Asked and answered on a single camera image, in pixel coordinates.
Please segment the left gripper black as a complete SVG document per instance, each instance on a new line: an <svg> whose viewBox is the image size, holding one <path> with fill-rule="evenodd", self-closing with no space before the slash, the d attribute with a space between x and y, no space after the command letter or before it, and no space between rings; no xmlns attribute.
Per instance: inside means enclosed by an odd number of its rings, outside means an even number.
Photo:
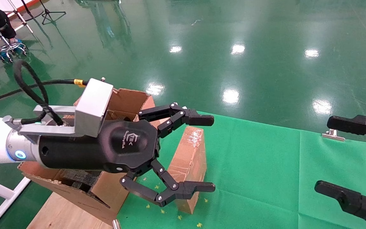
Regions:
<svg viewBox="0 0 366 229"><path fill-rule="evenodd" d="M161 119L166 120L157 128L150 124ZM196 192L215 191L215 184L210 182L177 182L156 160L159 155L158 137L166 137L183 124L212 126L214 116L201 115L194 109L182 108L176 103L171 103L139 111L139 120L105 121L97 137L41 136L41 162L45 167L52 169L127 172L120 179L123 188L160 207L176 199L189 200ZM133 180L138 176L136 173L142 174L149 168L166 186L161 193Z"/></svg>

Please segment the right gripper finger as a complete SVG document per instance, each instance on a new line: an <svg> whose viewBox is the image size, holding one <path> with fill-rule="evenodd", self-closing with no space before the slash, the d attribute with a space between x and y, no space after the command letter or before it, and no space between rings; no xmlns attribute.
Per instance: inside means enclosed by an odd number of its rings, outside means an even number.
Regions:
<svg viewBox="0 0 366 229"><path fill-rule="evenodd" d="M366 116L357 115L352 119L330 116L327 121L327 127L341 132L366 135Z"/></svg>
<svg viewBox="0 0 366 229"><path fill-rule="evenodd" d="M326 181L317 181L315 184L315 191L336 199L344 212L366 221L365 195Z"/></svg>

